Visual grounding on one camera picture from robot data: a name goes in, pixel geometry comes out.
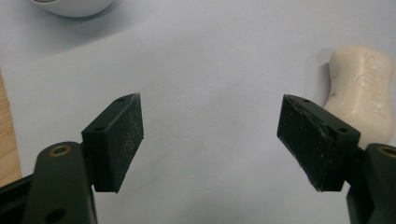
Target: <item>soap bar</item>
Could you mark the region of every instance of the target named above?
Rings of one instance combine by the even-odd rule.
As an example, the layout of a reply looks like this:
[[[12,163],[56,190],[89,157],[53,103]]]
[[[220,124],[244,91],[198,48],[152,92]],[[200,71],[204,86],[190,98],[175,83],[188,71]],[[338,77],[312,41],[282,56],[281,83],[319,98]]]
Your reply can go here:
[[[392,59],[364,46],[346,46],[330,59],[331,92],[324,108],[361,132],[359,147],[388,144],[393,135],[389,85]]]

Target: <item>white surface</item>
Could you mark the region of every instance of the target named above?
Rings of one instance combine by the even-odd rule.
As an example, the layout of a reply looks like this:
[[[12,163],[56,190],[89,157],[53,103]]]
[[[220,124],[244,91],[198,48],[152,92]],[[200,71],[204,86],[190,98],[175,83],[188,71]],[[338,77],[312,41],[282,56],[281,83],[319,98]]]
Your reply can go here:
[[[23,173],[40,150],[81,141],[111,101],[139,91],[145,140],[120,193],[96,194],[100,223],[348,223],[348,185],[316,193],[276,138],[282,95],[323,105],[327,62],[346,44],[396,58],[395,7],[117,0],[72,20],[1,1],[0,64]]]
[[[331,89],[324,108],[361,132],[359,147],[389,144],[392,59],[376,49],[345,46],[332,54],[329,67]]]

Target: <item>screw hole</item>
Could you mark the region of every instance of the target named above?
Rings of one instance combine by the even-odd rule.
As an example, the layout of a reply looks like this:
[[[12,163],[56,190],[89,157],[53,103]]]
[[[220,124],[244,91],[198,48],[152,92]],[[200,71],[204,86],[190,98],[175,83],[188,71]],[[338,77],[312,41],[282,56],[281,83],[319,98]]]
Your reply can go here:
[[[46,216],[46,223],[56,223],[60,221],[66,215],[66,210],[59,208],[53,210]]]
[[[60,157],[69,153],[70,150],[72,150],[72,148],[68,145],[57,146],[50,150],[49,155],[51,157]]]
[[[347,133],[347,129],[345,128],[339,128],[338,131],[340,131],[341,133]]]
[[[390,156],[392,158],[396,158],[396,148],[391,148],[391,147],[379,147],[378,150],[382,153],[384,153],[387,156]]]
[[[106,127],[99,127],[99,128],[95,128],[94,130],[97,132],[101,132],[105,129]]]

